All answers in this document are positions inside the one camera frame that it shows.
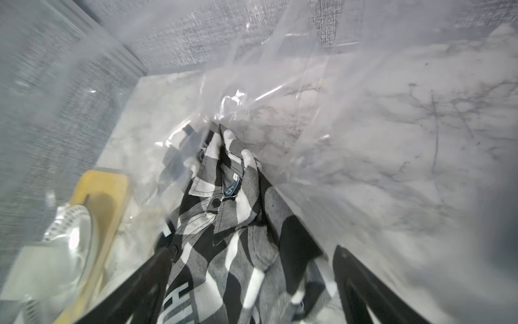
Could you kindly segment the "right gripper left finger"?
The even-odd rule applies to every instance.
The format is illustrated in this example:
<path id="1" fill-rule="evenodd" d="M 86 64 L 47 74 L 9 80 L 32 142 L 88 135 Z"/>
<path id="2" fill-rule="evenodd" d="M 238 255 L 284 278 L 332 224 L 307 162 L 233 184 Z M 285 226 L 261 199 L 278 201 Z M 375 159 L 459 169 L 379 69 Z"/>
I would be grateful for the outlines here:
<path id="1" fill-rule="evenodd" d="M 159 317 L 172 254 L 161 248 L 78 323 L 156 323 Z"/>

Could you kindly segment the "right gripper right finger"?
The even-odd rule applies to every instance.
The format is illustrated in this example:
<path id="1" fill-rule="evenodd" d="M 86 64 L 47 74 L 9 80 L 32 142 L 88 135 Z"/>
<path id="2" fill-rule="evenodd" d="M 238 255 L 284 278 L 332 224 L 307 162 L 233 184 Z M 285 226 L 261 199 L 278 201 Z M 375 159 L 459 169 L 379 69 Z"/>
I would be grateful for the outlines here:
<path id="1" fill-rule="evenodd" d="M 333 271 L 345 320 L 372 323 L 427 323 L 419 313 L 398 297 L 348 249 L 338 246 L 333 255 Z"/>

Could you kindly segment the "black white plaid shirt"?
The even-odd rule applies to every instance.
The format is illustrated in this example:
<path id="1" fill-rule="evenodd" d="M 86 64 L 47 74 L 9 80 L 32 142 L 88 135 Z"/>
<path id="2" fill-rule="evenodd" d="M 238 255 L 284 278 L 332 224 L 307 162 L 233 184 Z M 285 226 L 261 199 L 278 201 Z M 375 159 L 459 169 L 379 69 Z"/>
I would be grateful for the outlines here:
<path id="1" fill-rule="evenodd" d="M 156 247 L 173 253 L 159 323 L 310 323 L 337 294 L 329 262 L 227 127 L 211 124 Z"/>

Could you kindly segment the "clear plastic vacuum bag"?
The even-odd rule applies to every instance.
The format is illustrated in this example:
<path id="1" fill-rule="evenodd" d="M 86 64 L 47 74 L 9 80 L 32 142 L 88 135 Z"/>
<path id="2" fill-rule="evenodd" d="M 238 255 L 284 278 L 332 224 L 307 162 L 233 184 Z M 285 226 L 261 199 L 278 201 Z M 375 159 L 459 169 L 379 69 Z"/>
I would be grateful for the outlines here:
<path id="1" fill-rule="evenodd" d="M 344 247 L 427 323 L 517 322 L 516 1 L 100 12 L 1 2 L 2 323 L 25 323 L 23 250 L 89 170 L 131 193 L 88 312 L 158 252 L 214 123 L 332 271 Z"/>

